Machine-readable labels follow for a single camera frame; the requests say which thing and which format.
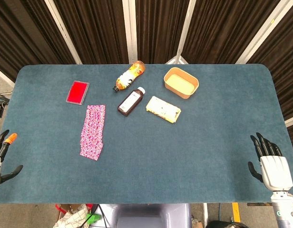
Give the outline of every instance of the robotic hand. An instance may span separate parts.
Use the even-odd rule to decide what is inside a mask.
[[[9,130],[4,131],[2,134],[0,134],[0,170],[2,167],[2,163],[4,161],[5,155],[7,153],[8,147],[13,143],[14,140],[17,138],[17,134],[13,133],[9,136],[8,139],[4,141],[5,136],[9,133]],[[5,181],[14,178],[18,173],[22,170],[23,165],[19,165],[13,172],[10,174],[6,174],[4,176],[1,176],[0,174],[0,184],[4,183]]]
[[[293,228],[293,195],[288,190],[293,186],[288,162],[282,156],[280,148],[256,133],[259,141],[250,136],[254,142],[256,154],[259,158],[262,175],[257,173],[252,162],[248,168],[253,177],[264,183],[265,187],[273,191],[271,202],[279,228]]]

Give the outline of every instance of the brown bottle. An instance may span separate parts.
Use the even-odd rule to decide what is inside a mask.
[[[142,100],[143,94],[145,94],[145,90],[142,87],[138,87],[138,89],[133,90],[122,102],[118,105],[117,109],[123,115],[128,116],[133,109],[137,106],[137,104]]]

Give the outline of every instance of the table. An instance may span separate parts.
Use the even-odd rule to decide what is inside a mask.
[[[2,173],[23,164],[0,185],[0,203],[263,202],[271,192],[249,173],[260,171],[250,139],[277,143],[293,176],[293,149],[269,70],[251,65],[146,65],[115,93],[129,65],[35,65],[19,72],[3,129],[18,133]],[[199,80],[185,100],[164,88],[179,67]],[[83,105],[66,103],[74,80],[89,82]],[[128,116],[120,102],[142,86],[146,94]],[[171,124],[146,111],[157,96],[182,112]],[[87,105],[106,105],[104,148],[98,161],[80,156]]]

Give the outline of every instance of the striped curtain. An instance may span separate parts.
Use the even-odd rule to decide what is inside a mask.
[[[197,0],[182,57],[188,63],[235,63],[279,0]]]
[[[44,1],[0,0],[0,71],[15,81],[30,64],[75,61]]]
[[[268,67],[284,119],[293,117],[293,6],[248,63]]]
[[[138,59],[166,63],[177,53],[189,0],[136,0]]]
[[[55,0],[83,64],[128,63],[121,0]]]

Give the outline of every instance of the pink floral towel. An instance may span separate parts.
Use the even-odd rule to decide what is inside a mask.
[[[81,133],[80,155],[98,160],[102,147],[102,132],[104,127],[105,105],[88,105]]]

